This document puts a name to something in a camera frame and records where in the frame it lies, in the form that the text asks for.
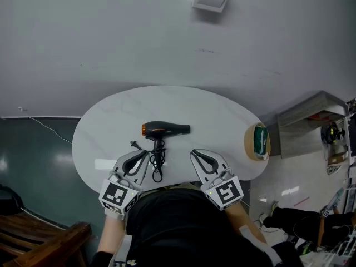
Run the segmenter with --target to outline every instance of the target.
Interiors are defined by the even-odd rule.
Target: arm
[[[106,216],[98,251],[114,254],[125,236],[125,222]]]
[[[251,221],[250,217],[239,202],[226,208],[225,213],[228,216],[231,226],[237,234],[241,235],[239,228],[246,225],[258,240],[263,243],[267,243],[261,231]]]

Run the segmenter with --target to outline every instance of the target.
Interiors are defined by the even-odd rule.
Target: shoe
[[[279,202],[275,201],[275,202],[272,204],[270,216],[273,215],[274,210],[276,209],[276,207],[278,207],[278,203],[279,203]]]
[[[259,220],[260,223],[263,224],[264,220],[268,217],[266,213],[260,214]]]

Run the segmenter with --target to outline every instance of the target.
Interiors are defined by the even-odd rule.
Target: white wall
[[[356,0],[0,0],[0,116],[82,116],[146,85],[219,93],[258,116],[318,90],[356,97]]]

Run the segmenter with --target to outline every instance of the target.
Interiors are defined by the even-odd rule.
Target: person
[[[266,243],[242,205],[220,211],[200,190],[181,187],[142,196],[126,221],[107,216],[91,267],[108,266],[125,233],[132,235],[126,266],[273,266],[265,252],[241,235],[239,229],[246,225]],[[285,266],[303,266],[292,244],[275,250],[290,264]]]
[[[282,209],[278,202],[272,205],[269,216],[262,214],[260,222],[266,228],[283,229],[285,233],[302,238],[318,245],[320,214],[315,211],[303,211],[298,209]],[[324,234],[321,246],[327,250],[335,248],[356,227],[356,211],[340,214],[334,209],[334,214],[325,218]]]

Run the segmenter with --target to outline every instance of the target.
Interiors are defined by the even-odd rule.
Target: black shirt
[[[128,214],[126,230],[133,236],[127,260],[137,266],[272,266],[264,252],[236,235],[223,211],[195,190],[141,198]],[[103,260],[97,254],[91,266],[107,266]]]

